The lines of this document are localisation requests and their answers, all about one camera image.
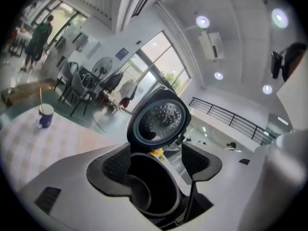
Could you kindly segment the white ceiling air conditioner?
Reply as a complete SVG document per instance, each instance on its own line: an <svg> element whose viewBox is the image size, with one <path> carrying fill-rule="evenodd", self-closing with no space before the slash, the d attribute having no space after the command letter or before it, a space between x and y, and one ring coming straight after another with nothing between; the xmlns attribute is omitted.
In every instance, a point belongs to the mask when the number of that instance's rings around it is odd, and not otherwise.
<svg viewBox="0 0 308 231"><path fill-rule="evenodd" d="M207 33L202 31L198 39L206 59L212 61L225 59L219 32Z"/></svg>

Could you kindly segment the blue wall poster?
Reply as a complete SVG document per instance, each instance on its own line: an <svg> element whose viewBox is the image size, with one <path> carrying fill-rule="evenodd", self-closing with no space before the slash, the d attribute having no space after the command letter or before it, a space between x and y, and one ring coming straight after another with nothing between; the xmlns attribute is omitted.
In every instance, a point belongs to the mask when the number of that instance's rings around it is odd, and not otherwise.
<svg viewBox="0 0 308 231"><path fill-rule="evenodd" d="M118 60L122 61L127 56L127 54L128 54L128 51L125 48L122 48L116 53L115 57Z"/></svg>

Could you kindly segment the checkered tablecloth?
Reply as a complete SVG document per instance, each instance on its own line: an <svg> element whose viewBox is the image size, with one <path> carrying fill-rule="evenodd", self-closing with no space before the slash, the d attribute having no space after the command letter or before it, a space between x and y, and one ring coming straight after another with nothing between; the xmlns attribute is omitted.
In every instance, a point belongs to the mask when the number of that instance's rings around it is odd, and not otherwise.
<svg viewBox="0 0 308 231"><path fill-rule="evenodd" d="M38 112L31 108L0 130L0 164L14 193L58 160L117 144L57 113L39 128Z"/></svg>

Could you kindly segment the large glass window wall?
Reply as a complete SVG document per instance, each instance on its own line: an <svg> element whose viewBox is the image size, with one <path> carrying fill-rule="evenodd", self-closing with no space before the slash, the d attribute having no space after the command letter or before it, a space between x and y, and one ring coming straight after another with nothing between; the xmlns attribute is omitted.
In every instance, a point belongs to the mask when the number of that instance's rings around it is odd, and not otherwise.
<svg viewBox="0 0 308 231"><path fill-rule="evenodd" d="M137 79L137 87L126 112L132 114L137 105L155 88L166 86L178 94L189 82L190 75L172 42L161 31L145 43L122 65Z"/></svg>

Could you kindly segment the sunflower bouquet in white vase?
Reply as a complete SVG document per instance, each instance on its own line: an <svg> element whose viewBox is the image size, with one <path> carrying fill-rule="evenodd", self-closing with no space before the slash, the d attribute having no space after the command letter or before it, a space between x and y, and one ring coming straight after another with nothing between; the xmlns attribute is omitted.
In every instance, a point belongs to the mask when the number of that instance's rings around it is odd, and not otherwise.
<svg viewBox="0 0 308 231"><path fill-rule="evenodd" d="M162 148L159 149L155 149L151 152L149 152L149 155L153 156L154 158L164 161L166 159L166 157L164 156L164 151Z"/></svg>

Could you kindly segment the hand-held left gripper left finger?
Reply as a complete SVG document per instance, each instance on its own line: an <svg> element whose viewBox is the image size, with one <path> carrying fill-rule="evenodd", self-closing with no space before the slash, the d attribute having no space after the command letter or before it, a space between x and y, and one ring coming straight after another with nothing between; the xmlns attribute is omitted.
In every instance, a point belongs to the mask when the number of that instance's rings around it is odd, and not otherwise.
<svg viewBox="0 0 308 231"><path fill-rule="evenodd" d="M123 184L130 144L63 158L19 192L27 211L47 231L160 231L130 201Z"/></svg>

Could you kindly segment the dark purple rice cooker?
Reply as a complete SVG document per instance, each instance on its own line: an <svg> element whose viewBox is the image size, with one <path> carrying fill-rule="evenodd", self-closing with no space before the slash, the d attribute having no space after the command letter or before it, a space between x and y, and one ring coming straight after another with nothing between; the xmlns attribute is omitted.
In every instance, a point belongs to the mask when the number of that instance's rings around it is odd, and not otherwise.
<svg viewBox="0 0 308 231"><path fill-rule="evenodd" d="M130 154L149 155L149 152L155 149L170 145L185 132L190 121L191 115L188 108L173 91L169 89L154 90L137 107L129 122L127 140L130 143ZM142 213L155 226L164 231L183 224L192 200L191 186L189 193L184 194L180 185L178 183L177 185L180 190L180 203L173 213L160 218Z"/></svg>

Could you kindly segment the white locker cabinet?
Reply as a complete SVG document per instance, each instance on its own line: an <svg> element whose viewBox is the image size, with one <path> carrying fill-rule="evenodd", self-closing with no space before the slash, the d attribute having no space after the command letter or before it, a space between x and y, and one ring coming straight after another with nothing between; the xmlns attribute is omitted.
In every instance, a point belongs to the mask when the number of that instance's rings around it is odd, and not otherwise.
<svg viewBox="0 0 308 231"><path fill-rule="evenodd" d="M92 35L87 35L80 30L75 30L72 34L72 56L90 59L97 51L101 43Z"/></svg>

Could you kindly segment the blue mug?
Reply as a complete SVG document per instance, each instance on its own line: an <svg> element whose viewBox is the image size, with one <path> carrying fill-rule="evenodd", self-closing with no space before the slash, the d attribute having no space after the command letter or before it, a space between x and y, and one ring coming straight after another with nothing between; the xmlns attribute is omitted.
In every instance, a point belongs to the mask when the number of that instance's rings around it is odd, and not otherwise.
<svg viewBox="0 0 308 231"><path fill-rule="evenodd" d="M54 108L47 103L43 103L39 106L37 118L38 128L48 128L51 125Z"/></svg>

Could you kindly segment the dark metal pot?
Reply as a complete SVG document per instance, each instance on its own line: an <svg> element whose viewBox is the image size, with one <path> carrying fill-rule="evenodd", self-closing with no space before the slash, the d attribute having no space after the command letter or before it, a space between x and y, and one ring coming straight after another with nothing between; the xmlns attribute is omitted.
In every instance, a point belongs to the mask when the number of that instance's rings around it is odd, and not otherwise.
<svg viewBox="0 0 308 231"><path fill-rule="evenodd" d="M143 214L160 218L170 215L180 203L180 190L169 170L148 154L130 155L126 186L130 201Z"/></svg>

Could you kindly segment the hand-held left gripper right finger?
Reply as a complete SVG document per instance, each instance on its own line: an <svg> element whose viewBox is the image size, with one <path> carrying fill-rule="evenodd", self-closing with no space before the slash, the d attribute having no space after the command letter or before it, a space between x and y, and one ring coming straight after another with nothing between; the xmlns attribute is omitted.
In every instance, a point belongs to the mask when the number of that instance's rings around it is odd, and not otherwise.
<svg viewBox="0 0 308 231"><path fill-rule="evenodd" d="M170 231L243 231L244 209L260 177L267 146L248 157L199 143L182 144L182 162L192 178L190 206L183 224Z"/></svg>

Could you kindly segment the black standing fan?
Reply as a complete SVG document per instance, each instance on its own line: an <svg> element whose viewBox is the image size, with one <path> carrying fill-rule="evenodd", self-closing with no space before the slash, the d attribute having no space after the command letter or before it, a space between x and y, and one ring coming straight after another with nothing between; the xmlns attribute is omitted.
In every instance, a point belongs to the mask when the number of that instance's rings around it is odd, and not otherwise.
<svg viewBox="0 0 308 231"><path fill-rule="evenodd" d="M112 63L113 60L111 57L103 57L94 65L92 74L96 76L97 81L104 78L110 72Z"/></svg>

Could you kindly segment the clothes rack with garments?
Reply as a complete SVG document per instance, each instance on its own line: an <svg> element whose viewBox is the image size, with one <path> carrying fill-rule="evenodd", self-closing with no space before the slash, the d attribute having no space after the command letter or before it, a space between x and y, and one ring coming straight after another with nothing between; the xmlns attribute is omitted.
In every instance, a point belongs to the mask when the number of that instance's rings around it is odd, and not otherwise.
<svg viewBox="0 0 308 231"><path fill-rule="evenodd" d="M117 87L111 93L107 93L107 97L116 109L126 109L136 87L137 79L128 71L125 71Z"/></svg>

